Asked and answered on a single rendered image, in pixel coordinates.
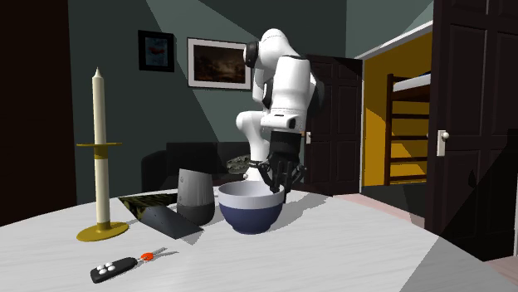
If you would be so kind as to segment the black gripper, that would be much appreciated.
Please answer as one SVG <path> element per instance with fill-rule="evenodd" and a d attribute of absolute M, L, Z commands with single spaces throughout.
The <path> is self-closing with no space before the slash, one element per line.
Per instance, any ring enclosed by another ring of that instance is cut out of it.
<path fill-rule="evenodd" d="M 272 131 L 270 148 L 267 160 L 261 163 L 261 177 L 272 193 L 280 190 L 284 172 L 284 202 L 292 185 L 298 183 L 306 172 L 306 166 L 300 164 L 301 134 L 281 131 Z"/>

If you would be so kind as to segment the blue and white bowl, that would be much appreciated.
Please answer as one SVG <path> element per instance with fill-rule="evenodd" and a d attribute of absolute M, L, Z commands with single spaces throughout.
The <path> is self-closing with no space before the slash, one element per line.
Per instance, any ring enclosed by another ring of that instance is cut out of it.
<path fill-rule="evenodd" d="M 226 222 L 242 234 L 270 229 L 281 214 L 285 188 L 273 192 L 263 181 L 229 182 L 216 189 L 218 205 Z"/>

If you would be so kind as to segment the dark panelled door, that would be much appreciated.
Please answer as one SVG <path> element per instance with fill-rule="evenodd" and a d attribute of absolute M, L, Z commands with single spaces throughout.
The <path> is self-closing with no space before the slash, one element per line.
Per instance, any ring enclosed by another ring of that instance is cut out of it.
<path fill-rule="evenodd" d="M 306 122 L 304 187 L 333 196 L 360 187 L 362 69 L 357 59 L 309 55 L 325 101 Z"/>

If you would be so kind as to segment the grey smart speaker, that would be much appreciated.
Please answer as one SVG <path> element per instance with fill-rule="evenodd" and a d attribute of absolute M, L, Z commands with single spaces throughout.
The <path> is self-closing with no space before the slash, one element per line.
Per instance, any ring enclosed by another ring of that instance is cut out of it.
<path fill-rule="evenodd" d="M 211 174 L 179 169 L 177 212 L 192 223 L 203 226 L 215 212 Z"/>

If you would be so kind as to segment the dark sofa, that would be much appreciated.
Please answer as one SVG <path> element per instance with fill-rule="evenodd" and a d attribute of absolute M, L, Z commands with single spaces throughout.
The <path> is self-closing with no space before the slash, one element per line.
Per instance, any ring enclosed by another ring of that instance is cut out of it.
<path fill-rule="evenodd" d="M 228 172 L 227 162 L 249 153 L 247 142 L 166 143 L 141 160 L 142 192 L 177 188 L 180 168 L 210 174 L 214 186 L 242 180 L 242 173 Z"/>

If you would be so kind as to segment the dark patterned flat box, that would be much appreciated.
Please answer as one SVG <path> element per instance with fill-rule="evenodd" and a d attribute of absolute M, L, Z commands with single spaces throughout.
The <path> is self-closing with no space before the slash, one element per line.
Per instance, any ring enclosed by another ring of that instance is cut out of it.
<path fill-rule="evenodd" d="M 138 221 L 166 236 L 180 239 L 202 231 L 200 226 L 169 208 L 176 199 L 174 193 L 119 197 Z"/>

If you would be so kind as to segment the large white framed picture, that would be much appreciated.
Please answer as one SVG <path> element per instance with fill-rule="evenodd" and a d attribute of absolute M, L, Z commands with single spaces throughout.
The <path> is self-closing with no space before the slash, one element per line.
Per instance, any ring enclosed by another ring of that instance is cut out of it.
<path fill-rule="evenodd" d="M 188 38 L 188 86 L 219 90 L 250 90 L 252 70 L 243 60 L 246 44 Z"/>

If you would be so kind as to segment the wooden bunk bed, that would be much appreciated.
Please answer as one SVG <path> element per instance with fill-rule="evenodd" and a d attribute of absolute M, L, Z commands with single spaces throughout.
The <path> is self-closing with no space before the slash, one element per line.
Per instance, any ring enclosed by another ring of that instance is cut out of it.
<path fill-rule="evenodd" d="M 427 177 L 430 75 L 386 77 L 384 185 Z"/>

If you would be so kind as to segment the small dark framed picture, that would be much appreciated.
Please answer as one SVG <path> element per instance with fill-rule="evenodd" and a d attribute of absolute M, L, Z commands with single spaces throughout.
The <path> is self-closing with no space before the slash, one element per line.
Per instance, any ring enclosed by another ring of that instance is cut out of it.
<path fill-rule="evenodd" d="M 138 30 L 139 69 L 174 72 L 174 35 Z"/>

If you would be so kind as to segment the cream candle in gold holder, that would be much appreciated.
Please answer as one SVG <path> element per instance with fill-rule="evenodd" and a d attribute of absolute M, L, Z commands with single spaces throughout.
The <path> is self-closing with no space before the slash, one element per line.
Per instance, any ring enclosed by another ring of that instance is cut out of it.
<path fill-rule="evenodd" d="M 94 142 L 77 144 L 82 148 L 93 148 L 95 162 L 95 211 L 96 224 L 80 231 L 78 241 L 103 241 L 123 234 L 129 229 L 126 222 L 110 219 L 109 147 L 121 143 L 108 143 L 106 138 L 105 81 L 99 68 L 92 76 Z"/>

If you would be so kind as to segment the black key fob with keys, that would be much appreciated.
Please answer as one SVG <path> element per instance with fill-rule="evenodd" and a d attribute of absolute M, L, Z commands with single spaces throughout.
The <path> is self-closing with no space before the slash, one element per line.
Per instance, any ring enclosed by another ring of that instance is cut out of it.
<path fill-rule="evenodd" d="M 139 263 L 152 260 L 156 255 L 159 255 L 165 250 L 166 247 L 163 247 L 153 252 L 144 253 L 139 258 L 125 257 L 119 260 L 107 262 L 103 265 L 98 265 L 90 271 L 90 278 L 95 284 L 104 282 L 133 269 Z"/>

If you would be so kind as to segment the dark door with silver knob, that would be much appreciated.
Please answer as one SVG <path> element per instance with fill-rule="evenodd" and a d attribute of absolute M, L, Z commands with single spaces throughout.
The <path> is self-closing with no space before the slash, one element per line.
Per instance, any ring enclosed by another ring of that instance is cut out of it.
<path fill-rule="evenodd" d="M 479 260 L 514 252 L 518 0 L 434 0 L 425 227 Z"/>

